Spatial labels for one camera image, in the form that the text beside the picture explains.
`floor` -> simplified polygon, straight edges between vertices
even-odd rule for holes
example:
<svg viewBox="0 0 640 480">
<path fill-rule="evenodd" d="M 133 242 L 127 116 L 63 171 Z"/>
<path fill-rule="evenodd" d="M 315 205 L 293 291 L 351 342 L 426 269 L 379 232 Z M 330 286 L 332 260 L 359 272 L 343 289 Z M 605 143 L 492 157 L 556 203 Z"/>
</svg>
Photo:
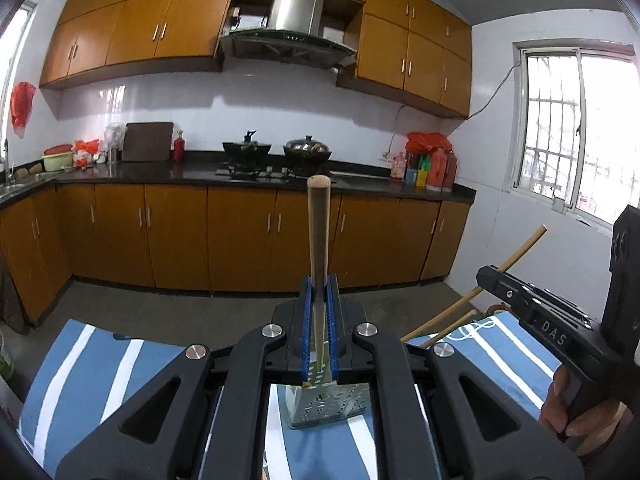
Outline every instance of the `floor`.
<svg viewBox="0 0 640 480">
<path fill-rule="evenodd" d="M 445 283 L 346 296 L 361 301 L 371 322 L 398 337 L 460 298 Z M 6 326 L 0 328 L 15 361 L 10 385 L 24 399 L 47 351 L 69 319 L 161 343 L 186 346 L 199 342 L 217 348 L 235 343 L 248 330 L 269 322 L 274 307 L 283 300 L 178 296 L 73 282 L 43 324 L 27 336 L 17 335 Z M 436 328 L 444 328 L 464 312 L 459 310 Z"/>
</svg>

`silver bolt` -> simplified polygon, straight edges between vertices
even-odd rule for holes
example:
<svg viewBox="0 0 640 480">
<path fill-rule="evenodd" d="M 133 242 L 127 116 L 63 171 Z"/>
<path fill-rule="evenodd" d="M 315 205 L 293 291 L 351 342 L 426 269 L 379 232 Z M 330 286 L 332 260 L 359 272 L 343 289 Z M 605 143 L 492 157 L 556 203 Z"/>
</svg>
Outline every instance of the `silver bolt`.
<svg viewBox="0 0 640 480">
<path fill-rule="evenodd" d="M 282 327 L 273 323 L 269 323 L 262 327 L 262 335 L 265 337 L 278 337 L 282 334 Z"/>
<path fill-rule="evenodd" d="M 438 357 L 449 357 L 453 355 L 454 349 L 449 343 L 445 343 L 444 341 L 439 341 L 435 345 L 433 345 L 433 352 Z"/>
<path fill-rule="evenodd" d="M 358 334 L 363 335 L 364 337 L 369 337 L 378 333 L 378 329 L 373 323 L 360 323 L 356 327 L 356 330 L 358 331 Z"/>
<path fill-rule="evenodd" d="M 202 345 L 191 345 L 185 352 L 189 359 L 202 359 L 207 355 L 207 349 Z"/>
</svg>

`wooden stick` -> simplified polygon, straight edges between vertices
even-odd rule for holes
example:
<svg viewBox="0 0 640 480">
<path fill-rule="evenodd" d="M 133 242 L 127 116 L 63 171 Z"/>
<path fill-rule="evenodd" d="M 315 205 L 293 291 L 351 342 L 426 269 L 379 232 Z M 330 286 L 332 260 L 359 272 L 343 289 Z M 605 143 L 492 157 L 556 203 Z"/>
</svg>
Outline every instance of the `wooden stick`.
<svg viewBox="0 0 640 480">
<path fill-rule="evenodd" d="M 471 319 L 473 316 L 475 316 L 477 313 L 478 313 L 478 311 L 476 309 L 472 308 L 470 312 L 467 312 L 464 316 L 462 316 L 455 323 L 450 324 L 449 326 L 446 327 L 446 329 L 442 330 L 441 332 L 438 332 L 437 335 L 433 336 L 430 339 L 427 339 L 427 341 L 425 341 L 424 343 L 422 343 L 420 345 L 420 348 L 427 348 L 427 346 L 430 346 L 430 345 L 432 345 L 434 343 L 437 343 L 441 339 L 443 339 L 446 336 L 448 336 L 455 329 L 460 328 L 463 325 L 466 325 L 466 322 L 469 319 Z"/>
<path fill-rule="evenodd" d="M 540 240 L 540 238 L 542 238 L 542 235 L 544 233 L 546 233 L 546 226 L 542 224 L 530 236 L 529 240 L 524 242 L 517 251 L 515 251 L 500 267 L 498 267 L 498 270 L 500 270 L 500 272 L 505 272 L 506 270 L 509 270 L 509 268 L 511 268 L 511 266 L 513 266 L 514 263 L 516 263 L 519 259 L 521 259 L 521 257 L 523 257 L 524 254 L 526 254 L 527 251 L 529 251 L 529 249 L 532 248 L 533 245 L 535 245 L 535 243 L 538 240 Z M 416 337 L 424 334 L 432 326 L 436 325 L 445 317 L 447 317 L 449 314 L 451 314 L 453 311 L 455 311 L 459 306 L 462 306 L 468 301 L 471 301 L 473 298 L 475 298 L 478 294 L 482 292 L 482 290 L 483 289 L 481 286 L 476 286 L 476 288 L 474 288 L 474 290 L 472 290 L 466 296 L 463 296 L 462 298 L 457 300 L 454 304 L 452 304 L 449 308 L 446 308 L 445 310 L 443 310 L 436 317 L 432 317 L 426 323 L 420 325 L 415 330 L 409 332 L 400 341 L 403 341 L 403 342 L 409 341 L 409 339 L 411 339 L 412 337 Z"/>
<path fill-rule="evenodd" d="M 311 283 L 314 291 L 314 337 L 318 370 L 324 360 L 326 338 L 326 274 L 329 260 L 329 212 L 331 206 L 331 179 L 314 175 L 306 181 L 309 207 L 309 253 L 311 256 Z"/>
</svg>

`human hand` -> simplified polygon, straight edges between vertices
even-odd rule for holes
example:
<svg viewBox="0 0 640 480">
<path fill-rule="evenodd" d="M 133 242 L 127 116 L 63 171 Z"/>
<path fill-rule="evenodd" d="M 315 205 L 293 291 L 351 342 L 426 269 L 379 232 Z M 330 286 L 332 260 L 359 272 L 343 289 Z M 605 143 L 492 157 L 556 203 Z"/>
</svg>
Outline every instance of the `human hand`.
<svg viewBox="0 0 640 480">
<path fill-rule="evenodd" d="M 626 406 L 617 400 L 607 399 L 567 425 L 567 405 L 562 393 L 568 388 L 570 380 L 569 370 L 561 365 L 546 393 L 538 420 L 555 435 L 564 431 L 566 436 L 586 436 L 576 450 L 576 454 L 581 456 L 598 449 L 610 439 Z"/>
</svg>

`countertop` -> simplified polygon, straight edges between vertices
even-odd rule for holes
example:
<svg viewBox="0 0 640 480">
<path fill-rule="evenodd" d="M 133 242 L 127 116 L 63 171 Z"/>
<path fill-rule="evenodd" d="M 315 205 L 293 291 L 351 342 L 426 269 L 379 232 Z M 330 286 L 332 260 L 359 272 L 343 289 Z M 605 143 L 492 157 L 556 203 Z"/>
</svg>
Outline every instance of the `countertop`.
<svg viewBox="0 0 640 480">
<path fill-rule="evenodd" d="M 306 191 L 306 180 L 300 178 L 258 178 L 247 180 L 216 174 L 222 168 L 217 162 L 118 162 L 97 164 L 87 170 L 71 170 L 63 173 L 41 173 L 21 180 L 21 186 L 13 192 L 0 187 L 0 208 L 18 202 L 25 196 L 49 186 L 60 184 L 174 184 L 184 186 L 233 186 Z M 433 192 L 405 186 L 389 178 L 354 173 L 333 173 L 332 190 L 340 194 L 372 194 L 418 200 L 463 202 L 472 204 L 476 190 L 454 185 L 453 193 Z"/>
</svg>

